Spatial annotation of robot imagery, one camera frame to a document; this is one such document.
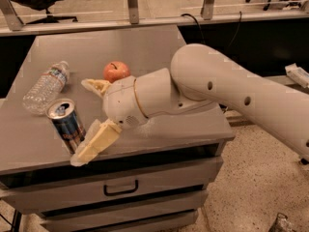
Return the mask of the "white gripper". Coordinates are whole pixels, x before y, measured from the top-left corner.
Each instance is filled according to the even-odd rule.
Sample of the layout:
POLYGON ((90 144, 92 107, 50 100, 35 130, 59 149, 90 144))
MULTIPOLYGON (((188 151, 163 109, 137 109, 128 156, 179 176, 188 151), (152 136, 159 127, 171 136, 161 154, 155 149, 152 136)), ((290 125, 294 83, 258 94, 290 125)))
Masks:
POLYGON ((82 166, 89 163, 120 137, 122 129, 137 128, 148 122, 135 96, 135 81, 133 76, 117 80, 112 85, 104 79, 81 81, 86 90, 103 97, 103 110, 108 119, 103 123, 99 120, 93 122, 85 139, 70 158, 71 165, 82 166))

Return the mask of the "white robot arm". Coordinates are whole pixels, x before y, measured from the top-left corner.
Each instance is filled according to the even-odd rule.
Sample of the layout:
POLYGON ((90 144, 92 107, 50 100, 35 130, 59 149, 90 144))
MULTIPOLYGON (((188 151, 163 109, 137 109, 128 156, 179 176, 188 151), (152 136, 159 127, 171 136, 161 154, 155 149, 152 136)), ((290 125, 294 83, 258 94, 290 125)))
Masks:
POLYGON ((93 160, 125 129, 160 115, 195 112, 212 102, 234 109, 309 159, 309 95, 260 77, 207 45, 181 47, 168 69, 112 84, 85 79, 82 85, 102 98, 107 120, 91 125, 92 134, 70 159, 73 166, 93 160))

